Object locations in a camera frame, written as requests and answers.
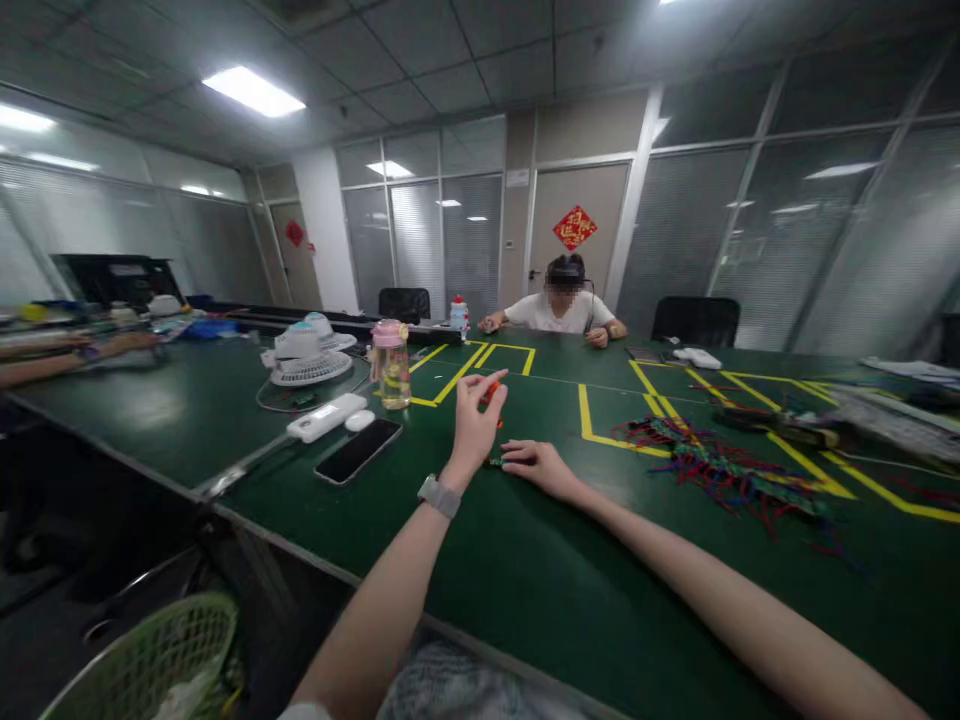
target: pink water bottle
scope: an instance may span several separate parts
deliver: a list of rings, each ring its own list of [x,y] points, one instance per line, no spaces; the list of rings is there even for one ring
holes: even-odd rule
[[[372,377],[380,381],[380,400],[387,410],[402,410],[410,404],[407,326],[399,320],[381,320],[372,334]]]

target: green table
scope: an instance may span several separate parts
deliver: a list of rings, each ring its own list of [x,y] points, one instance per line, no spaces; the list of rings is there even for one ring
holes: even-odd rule
[[[882,379],[893,392],[902,383],[847,360],[743,350],[716,351],[724,372],[698,371],[698,378],[632,363],[628,343],[596,351],[575,336],[504,329],[475,335],[472,344],[432,349],[412,375],[417,401],[391,414],[403,423],[403,435],[351,485],[334,488],[312,473],[345,440],[340,429],[271,456],[222,499],[220,511],[356,581],[409,517],[423,478],[449,454],[456,378],[508,367],[502,439],[554,443],[579,477],[776,594],[931,714],[960,713],[951,665],[960,637],[960,580],[947,569],[960,547],[960,513],[928,506],[893,478],[944,490],[956,489],[955,480],[850,461],[856,469],[840,456],[722,431],[772,462],[825,478],[843,518],[840,536],[866,568],[863,576],[808,547],[817,534],[803,521],[782,520],[774,542],[755,518],[732,517],[696,487],[677,486],[669,473],[648,474],[666,464],[663,458],[618,447],[610,437],[614,425],[654,410],[709,427],[710,391],[690,387],[700,380],[749,388],[723,394],[754,407],[782,404],[789,394],[812,409],[830,407],[828,386],[816,384],[826,378]],[[290,417],[254,403],[265,371],[249,343],[180,344],[169,354],[157,367],[58,378],[13,397],[191,494],[276,437]],[[358,363],[320,393],[344,392],[365,372]],[[812,384],[795,382],[803,378]],[[879,443],[865,441],[859,451],[919,463]],[[470,487],[440,552],[427,612],[505,664],[536,669],[625,715],[789,714],[603,530],[496,470],[482,469]]]

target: desk fan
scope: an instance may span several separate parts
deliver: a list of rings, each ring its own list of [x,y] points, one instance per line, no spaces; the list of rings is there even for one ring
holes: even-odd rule
[[[312,385],[343,375],[353,367],[349,355],[332,348],[350,347],[356,338],[335,335],[329,321],[319,313],[307,317],[314,324],[306,321],[294,323],[277,336],[273,350],[260,355],[264,366],[271,370],[270,382],[274,385]],[[321,336],[317,326],[326,326],[329,332],[325,337]]]

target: person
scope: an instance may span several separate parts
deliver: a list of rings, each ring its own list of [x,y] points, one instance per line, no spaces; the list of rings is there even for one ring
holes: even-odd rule
[[[440,486],[457,496],[464,495],[493,445],[507,386],[497,388],[486,412],[478,405],[505,374],[472,375],[457,383],[453,450],[439,478]],[[736,570],[581,482],[549,443],[511,440],[503,449],[505,472],[606,528],[801,715],[926,717],[876,670]],[[323,642],[281,720],[376,716],[423,612],[450,523],[448,512],[428,502],[413,511]],[[418,716],[430,714],[420,710]]]
[[[146,350],[158,343],[159,339],[153,333],[123,332],[101,343],[94,343],[84,335],[67,335],[54,340],[11,345],[0,351],[0,359],[54,350],[74,352],[0,365],[0,390],[71,372],[97,360],[123,355],[131,350]]]
[[[614,317],[603,300],[583,289],[583,258],[561,255],[547,266],[543,292],[527,295],[506,310],[488,315],[480,329],[494,332],[505,322],[534,330],[577,333],[595,348],[627,336],[627,327]]]

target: door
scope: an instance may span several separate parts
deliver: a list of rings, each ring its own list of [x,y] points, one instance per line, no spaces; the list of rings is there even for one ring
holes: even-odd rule
[[[277,229],[277,241],[280,243],[280,256],[283,269],[287,273],[290,285],[290,297],[293,306],[304,310],[321,310],[320,287],[317,285],[317,271],[313,267],[313,250],[307,237],[307,224],[303,219],[300,203],[271,205],[273,225]],[[299,247],[288,237],[287,226],[295,222],[303,231]]]
[[[603,297],[629,171],[629,163],[618,163],[537,174],[528,293],[539,292],[543,287],[543,274],[551,260],[569,254],[553,228],[579,205],[596,223],[597,230],[573,252],[583,258],[587,279],[596,286],[597,296]]]

